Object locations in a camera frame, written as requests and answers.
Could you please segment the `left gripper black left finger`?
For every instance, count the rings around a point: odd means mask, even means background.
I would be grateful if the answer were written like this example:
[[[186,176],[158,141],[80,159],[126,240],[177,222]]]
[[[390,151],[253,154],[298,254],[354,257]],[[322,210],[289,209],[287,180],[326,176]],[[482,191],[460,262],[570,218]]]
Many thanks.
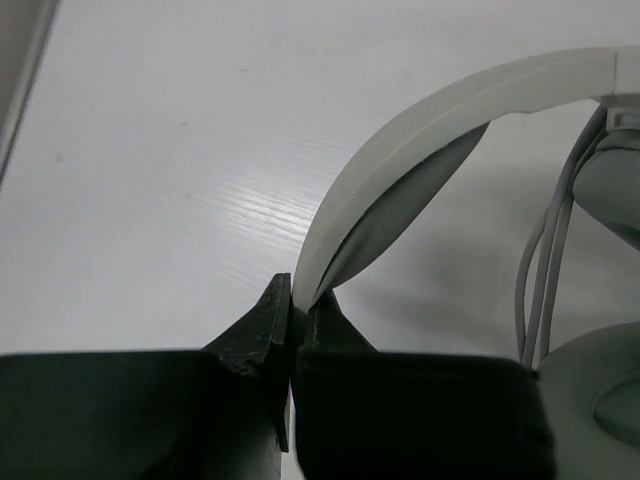
[[[197,350],[5,355],[5,479],[277,479],[290,277]]]

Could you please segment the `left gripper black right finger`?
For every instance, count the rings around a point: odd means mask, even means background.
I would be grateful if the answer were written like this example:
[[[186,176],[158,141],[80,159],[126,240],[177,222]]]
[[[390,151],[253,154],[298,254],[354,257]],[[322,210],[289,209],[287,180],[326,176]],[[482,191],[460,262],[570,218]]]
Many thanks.
[[[537,377],[486,356],[376,350],[325,293],[305,315],[292,375],[308,479],[553,479]]]

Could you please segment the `grey white over-ear headphones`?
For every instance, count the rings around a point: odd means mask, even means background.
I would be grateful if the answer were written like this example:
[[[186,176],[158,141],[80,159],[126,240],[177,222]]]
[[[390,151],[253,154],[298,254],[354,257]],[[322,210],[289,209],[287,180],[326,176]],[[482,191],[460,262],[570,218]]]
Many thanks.
[[[639,49],[551,52],[463,78],[410,106],[351,158],[321,202],[298,259],[293,303],[319,297],[376,260],[508,114],[582,100],[598,109],[576,141],[518,267],[519,359],[541,370],[554,433],[569,451],[639,448],[639,326],[597,330],[552,349],[551,327],[572,210],[639,242]]]

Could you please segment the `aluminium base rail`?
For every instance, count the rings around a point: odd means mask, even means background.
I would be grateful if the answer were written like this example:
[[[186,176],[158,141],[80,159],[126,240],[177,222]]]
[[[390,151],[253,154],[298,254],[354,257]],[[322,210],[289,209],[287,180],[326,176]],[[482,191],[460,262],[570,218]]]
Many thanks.
[[[1,1],[1,180],[61,2]]]

